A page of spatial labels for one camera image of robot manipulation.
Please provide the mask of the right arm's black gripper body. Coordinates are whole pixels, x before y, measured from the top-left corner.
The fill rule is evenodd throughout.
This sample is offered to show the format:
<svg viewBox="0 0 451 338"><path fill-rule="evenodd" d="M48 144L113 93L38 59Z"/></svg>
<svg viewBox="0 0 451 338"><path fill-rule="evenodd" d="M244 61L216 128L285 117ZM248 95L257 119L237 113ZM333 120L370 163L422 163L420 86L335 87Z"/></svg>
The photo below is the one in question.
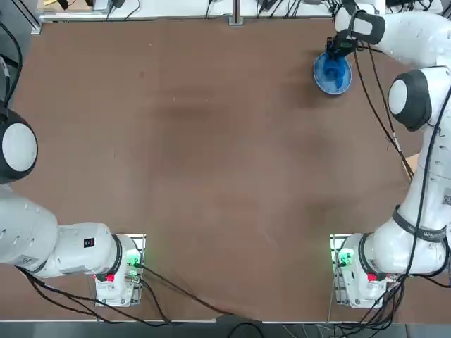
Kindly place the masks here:
<svg viewBox="0 0 451 338"><path fill-rule="evenodd" d="M335 54L351 54L357 48L357 40L352 36L350 29L337 31L334 37Z"/></svg>

